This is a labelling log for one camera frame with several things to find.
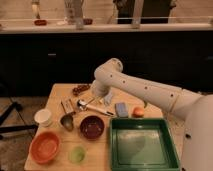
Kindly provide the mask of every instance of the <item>tray rim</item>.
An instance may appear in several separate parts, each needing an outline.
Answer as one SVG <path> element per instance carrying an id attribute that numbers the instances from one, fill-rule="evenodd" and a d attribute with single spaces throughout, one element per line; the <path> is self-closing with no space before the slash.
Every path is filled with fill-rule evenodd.
<path id="1" fill-rule="evenodd" d="M 168 136 L 169 136 L 169 143 L 170 143 L 170 145 L 171 145 L 171 148 L 172 148 L 172 153 L 173 153 L 173 155 L 175 156 L 175 162 L 176 162 L 176 164 L 177 164 L 177 167 L 168 167 L 168 168 L 124 168 L 124 167 L 117 167 L 117 166 L 115 166 L 113 163 L 114 163 L 114 157 L 113 157 L 113 121 L 114 120 L 117 120 L 117 121 L 128 121 L 128 120 L 131 120 L 131 122 L 150 122 L 150 121 L 154 121 L 154 122 L 159 122 L 159 123 L 163 123 L 164 124 L 164 126 L 166 127 L 166 131 L 167 131 L 167 133 L 168 133 Z M 122 170 L 122 171 L 125 171 L 125 170 L 128 170 L 128 171 L 133 171 L 133 170 L 143 170 L 143 169 L 145 169 L 146 171 L 157 171 L 157 170 L 161 170 L 162 171 L 162 169 L 164 170 L 164 171 L 179 171 L 180 170 L 180 168 L 181 168 L 181 166 L 180 166 L 180 160 L 179 160 L 179 157 L 178 157 L 178 155 L 177 155 L 177 151 L 176 151 L 176 147 L 175 147 L 175 144 L 174 144 L 174 141 L 173 141 L 173 138 L 172 138 L 172 135 L 171 135 L 171 131 L 170 131 L 170 129 L 169 129 L 169 127 L 168 127 L 168 123 L 167 123 L 167 121 L 164 119 L 164 118 L 140 118 L 140 119 L 138 119 L 138 118 L 111 118 L 110 119 L 110 124 L 109 124 L 109 133 L 110 133 L 110 154 L 109 154 L 109 156 L 110 156 L 110 166 L 111 166 L 111 169 L 112 170 Z"/>

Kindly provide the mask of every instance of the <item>utensil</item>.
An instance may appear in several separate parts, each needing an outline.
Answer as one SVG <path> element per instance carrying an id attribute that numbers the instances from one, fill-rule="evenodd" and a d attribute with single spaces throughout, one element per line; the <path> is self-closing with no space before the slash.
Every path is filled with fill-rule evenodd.
<path id="1" fill-rule="evenodd" d="M 58 153 L 59 137 L 51 131 L 46 131 L 36 136 L 30 144 L 30 155 L 38 164 L 51 161 Z"/>
<path id="2" fill-rule="evenodd" d="M 96 140 L 104 131 L 104 122 L 98 116 L 88 116 L 81 122 L 80 131 L 88 140 Z"/>
<path id="3" fill-rule="evenodd" d="M 73 117 L 70 114 L 65 114 L 61 119 L 60 119 L 61 125 L 67 130 L 67 131 L 72 131 L 74 128 L 73 125 Z"/>
<path id="4" fill-rule="evenodd" d="M 101 108 L 98 108 L 98 107 L 93 106 L 91 104 L 88 104 L 84 100 L 78 100 L 77 106 L 79 107 L 80 110 L 91 109 L 91 110 L 100 112 L 100 113 L 107 115 L 107 116 L 114 116 L 114 114 L 112 112 L 109 112 L 105 109 L 101 109 Z"/>
<path id="5" fill-rule="evenodd" d="M 85 158 L 85 150 L 81 146 L 73 148 L 68 153 L 68 159 L 72 163 L 81 163 Z"/>
<path id="6" fill-rule="evenodd" d="M 47 127 L 52 123 L 52 113 L 49 109 L 41 109 L 36 112 L 34 120 L 41 126 Z"/>
<path id="7" fill-rule="evenodd" d="M 62 118 L 60 119 L 60 123 L 64 126 L 64 128 L 67 131 L 72 131 L 74 128 L 73 125 L 73 114 L 75 114 L 75 111 L 72 107 L 72 101 L 71 99 L 65 100 L 61 102 L 64 111 L 65 111 L 65 115 L 62 116 Z"/>

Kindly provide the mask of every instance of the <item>small green bowl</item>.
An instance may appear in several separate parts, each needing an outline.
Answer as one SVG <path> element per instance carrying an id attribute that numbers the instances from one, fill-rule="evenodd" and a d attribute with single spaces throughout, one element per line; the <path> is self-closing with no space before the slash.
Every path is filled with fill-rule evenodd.
<path id="1" fill-rule="evenodd" d="M 74 147 L 68 154 L 68 159 L 72 163 L 81 163 L 85 158 L 85 150 L 81 146 Z"/>

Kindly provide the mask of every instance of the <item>brown object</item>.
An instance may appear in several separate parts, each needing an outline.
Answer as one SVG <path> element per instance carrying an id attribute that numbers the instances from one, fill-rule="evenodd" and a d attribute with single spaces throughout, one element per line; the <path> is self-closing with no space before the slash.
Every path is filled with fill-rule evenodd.
<path id="1" fill-rule="evenodd" d="M 89 88 L 90 88 L 89 84 L 78 85 L 77 87 L 73 88 L 72 93 L 73 95 L 78 96 L 80 93 L 88 90 Z"/>
<path id="2" fill-rule="evenodd" d="M 47 25 L 47 21 L 46 20 L 35 20 L 34 24 L 36 26 L 46 26 Z"/>
<path id="3" fill-rule="evenodd" d="M 84 24 L 85 25 L 91 25 L 93 20 L 91 18 L 84 18 Z"/>
<path id="4" fill-rule="evenodd" d="M 141 118 L 144 116 L 144 109 L 142 107 L 135 107 L 132 112 L 132 116 L 135 118 Z"/>
<path id="5" fill-rule="evenodd" d="M 98 116 L 88 116 L 81 122 L 80 131 L 88 140 L 96 140 L 104 131 L 104 122 Z"/>

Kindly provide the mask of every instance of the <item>orange ball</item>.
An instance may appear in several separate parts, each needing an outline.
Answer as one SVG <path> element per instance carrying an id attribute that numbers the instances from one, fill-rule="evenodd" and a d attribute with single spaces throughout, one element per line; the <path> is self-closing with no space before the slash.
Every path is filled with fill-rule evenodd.
<path id="1" fill-rule="evenodd" d="M 132 116 L 135 117 L 135 118 L 141 118 L 141 117 L 143 117 L 144 116 L 144 108 L 142 108 L 142 107 L 135 107 L 133 109 Z"/>

